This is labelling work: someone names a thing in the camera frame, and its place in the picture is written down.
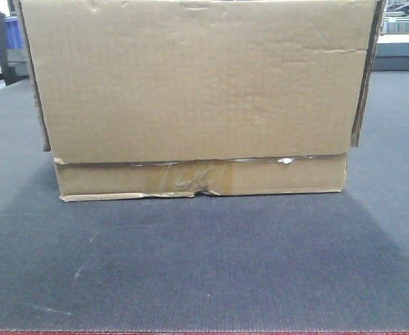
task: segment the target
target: cardboard edge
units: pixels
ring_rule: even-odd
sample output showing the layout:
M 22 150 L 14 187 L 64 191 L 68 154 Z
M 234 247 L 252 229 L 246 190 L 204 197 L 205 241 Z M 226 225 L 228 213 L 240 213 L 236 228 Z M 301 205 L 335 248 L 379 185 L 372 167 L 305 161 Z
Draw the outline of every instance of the cardboard edge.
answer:
M 27 33 L 27 28 L 26 28 L 26 22 L 23 16 L 23 10 L 22 10 L 22 2 L 21 0 L 13 0 L 15 9 L 17 11 L 17 17 L 20 22 L 20 25 L 22 26 L 22 40 L 23 40 L 23 45 L 27 53 L 27 66 L 28 66 L 28 72 L 29 72 L 29 78 L 31 80 L 31 85 L 32 85 L 32 91 L 34 93 L 34 101 L 35 101 L 35 107 L 37 108 L 37 115 L 38 115 L 38 120 L 40 124 L 40 129 L 42 132 L 43 136 L 43 151 L 51 151 L 51 144 L 50 144 L 50 138 L 48 136 L 48 131 L 45 123 L 45 117 L 43 115 L 43 107 L 42 103 L 40 100 L 40 93 L 38 91 L 38 84 L 37 84 L 37 78 L 34 70 L 34 63 L 31 57 L 31 47 L 29 45 L 28 41 L 28 33 Z
M 350 146 L 358 147 L 359 133 L 361 131 L 364 110 L 366 108 L 367 94 L 369 92 L 369 81 L 371 79 L 373 61 L 377 52 L 378 36 L 382 26 L 383 15 L 385 12 L 385 0 L 377 0 L 375 4 L 375 13 L 372 19 L 371 34 L 369 36 L 369 46 L 366 53 L 366 60 L 364 62 L 363 79 L 361 89 L 359 92 L 357 113 L 352 125 L 352 132 L 350 135 Z
M 60 195 L 64 202 L 97 201 L 97 200 L 134 200 L 141 198 L 194 198 L 196 194 L 215 195 L 223 197 L 241 197 L 245 195 L 282 195 L 282 194 L 314 194 L 314 193 L 340 193 L 342 188 L 291 188 L 278 193 L 277 190 L 253 191 L 252 193 L 226 195 L 214 192 L 167 192 L 167 193 L 107 193 L 107 194 L 77 194 Z

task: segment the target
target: torn cardboard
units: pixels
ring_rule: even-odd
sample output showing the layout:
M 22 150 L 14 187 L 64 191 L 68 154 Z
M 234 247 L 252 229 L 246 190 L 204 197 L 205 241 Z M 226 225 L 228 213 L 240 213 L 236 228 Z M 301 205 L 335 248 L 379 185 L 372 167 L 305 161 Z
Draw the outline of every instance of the torn cardboard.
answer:
M 342 189 L 376 43 L 374 0 L 21 0 L 18 8 L 65 200 Z M 304 156 L 344 162 L 336 173 L 326 159 L 278 163 Z M 319 184 L 307 178 L 316 161 Z M 140 162 L 200 173 L 225 164 L 245 177 L 232 188 L 211 178 L 186 190 L 168 177 L 161 189 L 166 167 Z M 290 171 L 295 184 L 276 182 Z

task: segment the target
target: box flap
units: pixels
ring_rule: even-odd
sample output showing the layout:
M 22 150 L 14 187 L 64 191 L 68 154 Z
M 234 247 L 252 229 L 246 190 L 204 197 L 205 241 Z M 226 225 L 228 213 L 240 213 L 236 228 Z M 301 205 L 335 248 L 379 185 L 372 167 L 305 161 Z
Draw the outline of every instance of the box flap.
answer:
M 374 0 L 21 4 L 59 162 L 348 150 Z
M 375 54 L 377 52 L 378 36 L 382 28 L 383 15 L 385 14 L 385 0 L 377 1 L 375 6 L 375 15 L 373 16 L 371 35 L 369 38 L 369 47 L 367 49 L 366 63 L 364 64 L 364 74 L 361 85 L 361 91 L 359 93 L 358 108 L 353 121 L 352 135 L 350 137 L 350 146 L 358 147 L 359 144 L 359 132 L 363 122 L 364 110 L 366 109 L 367 93 L 369 91 L 369 80 L 371 79 L 373 61 L 375 60 Z
M 43 115 L 42 103 L 40 101 L 40 93 L 38 91 L 38 86 L 37 86 L 36 74 L 34 70 L 34 62 L 31 57 L 31 50 L 29 49 L 29 40 L 28 40 L 26 23 L 24 21 L 24 17 L 22 13 L 22 4 L 20 1 L 14 0 L 14 5 L 15 5 L 15 9 L 18 14 L 18 20 L 20 21 L 20 25 L 22 27 L 23 46 L 28 56 L 28 59 L 27 59 L 28 74 L 29 74 L 29 79 L 31 81 L 31 85 L 33 88 L 32 91 L 34 93 L 34 101 L 36 104 L 36 109 L 38 112 L 38 120 L 40 123 L 40 129 L 42 131 L 42 136 L 43 136 L 43 150 L 51 151 L 50 139 L 48 137 L 48 131 L 47 131 L 46 124 L 45 124 L 45 117 Z

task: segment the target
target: cardboard box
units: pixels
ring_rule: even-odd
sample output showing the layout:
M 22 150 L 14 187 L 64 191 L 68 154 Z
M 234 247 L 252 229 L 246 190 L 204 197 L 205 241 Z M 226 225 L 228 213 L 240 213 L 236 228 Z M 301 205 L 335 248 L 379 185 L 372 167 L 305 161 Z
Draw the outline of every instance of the cardboard box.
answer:
M 18 1 L 62 199 L 342 190 L 382 6 Z

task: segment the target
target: brown cardboard box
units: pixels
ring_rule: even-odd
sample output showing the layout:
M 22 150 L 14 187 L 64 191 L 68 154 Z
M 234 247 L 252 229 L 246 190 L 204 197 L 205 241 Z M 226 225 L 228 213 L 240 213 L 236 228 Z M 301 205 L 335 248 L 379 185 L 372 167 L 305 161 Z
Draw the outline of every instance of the brown cardboard box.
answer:
M 343 188 L 381 1 L 17 7 L 62 199 Z

